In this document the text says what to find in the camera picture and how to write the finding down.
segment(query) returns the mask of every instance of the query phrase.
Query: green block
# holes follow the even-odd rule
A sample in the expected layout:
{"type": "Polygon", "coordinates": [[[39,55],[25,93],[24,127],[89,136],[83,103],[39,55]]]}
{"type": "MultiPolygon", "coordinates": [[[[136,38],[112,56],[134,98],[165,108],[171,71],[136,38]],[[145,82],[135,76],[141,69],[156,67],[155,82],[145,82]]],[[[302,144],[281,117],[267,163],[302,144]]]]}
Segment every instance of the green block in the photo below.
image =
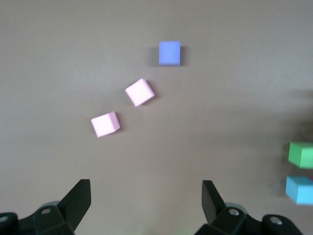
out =
{"type": "Polygon", "coordinates": [[[288,161],[299,168],[313,169],[313,143],[291,142],[288,161]]]}

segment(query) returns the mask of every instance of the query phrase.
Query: gray surface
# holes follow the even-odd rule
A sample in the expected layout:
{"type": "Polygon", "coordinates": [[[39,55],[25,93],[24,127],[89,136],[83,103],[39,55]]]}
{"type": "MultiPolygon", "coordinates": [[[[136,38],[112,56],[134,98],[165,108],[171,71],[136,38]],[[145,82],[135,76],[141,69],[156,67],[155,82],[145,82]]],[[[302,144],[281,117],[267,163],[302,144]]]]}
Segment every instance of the gray surface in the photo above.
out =
{"type": "Polygon", "coordinates": [[[305,235],[313,207],[284,195],[291,140],[313,121],[311,0],[0,1],[0,212],[20,217],[91,179],[78,235],[192,235],[201,181],[256,219],[305,235]],[[157,65],[181,40],[183,66],[157,65]],[[146,78],[156,97],[133,107],[146,78]],[[121,130],[90,120],[115,110],[121,130]]]}

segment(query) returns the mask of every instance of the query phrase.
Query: toy block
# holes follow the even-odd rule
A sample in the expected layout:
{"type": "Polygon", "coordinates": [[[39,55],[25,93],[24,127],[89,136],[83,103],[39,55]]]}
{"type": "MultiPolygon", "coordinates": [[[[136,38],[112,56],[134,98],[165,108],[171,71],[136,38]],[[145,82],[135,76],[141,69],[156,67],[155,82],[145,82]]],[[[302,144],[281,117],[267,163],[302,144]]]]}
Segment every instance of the toy block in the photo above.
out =
{"type": "Polygon", "coordinates": [[[159,43],[160,65],[180,65],[180,41],[163,41],[159,43]]]}
{"type": "Polygon", "coordinates": [[[97,137],[105,136],[120,128],[115,111],[91,119],[97,137]]]}
{"type": "Polygon", "coordinates": [[[143,104],[155,96],[148,82],[144,78],[136,81],[130,87],[126,88],[125,91],[135,107],[143,104]]]}
{"type": "Polygon", "coordinates": [[[313,205],[313,181],[306,176],[288,176],[286,195],[297,205],[313,205]]]}
{"type": "Polygon", "coordinates": [[[289,162],[299,168],[313,169],[313,143],[291,142],[289,162]]]}

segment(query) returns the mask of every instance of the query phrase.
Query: pink cube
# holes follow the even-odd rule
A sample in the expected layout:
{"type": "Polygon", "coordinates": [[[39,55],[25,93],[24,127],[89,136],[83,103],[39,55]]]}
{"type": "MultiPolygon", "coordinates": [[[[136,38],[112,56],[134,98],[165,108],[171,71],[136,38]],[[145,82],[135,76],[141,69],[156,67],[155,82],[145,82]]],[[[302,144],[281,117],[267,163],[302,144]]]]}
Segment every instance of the pink cube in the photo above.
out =
{"type": "Polygon", "coordinates": [[[120,128],[115,111],[91,119],[97,137],[105,136],[120,128]]]}
{"type": "Polygon", "coordinates": [[[148,82],[144,78],[141,78],[138,81],[136,81],[125,91],[135,107],[143,104],[144,102],[148,101],[153,96],[155,96],[148,82]]]}

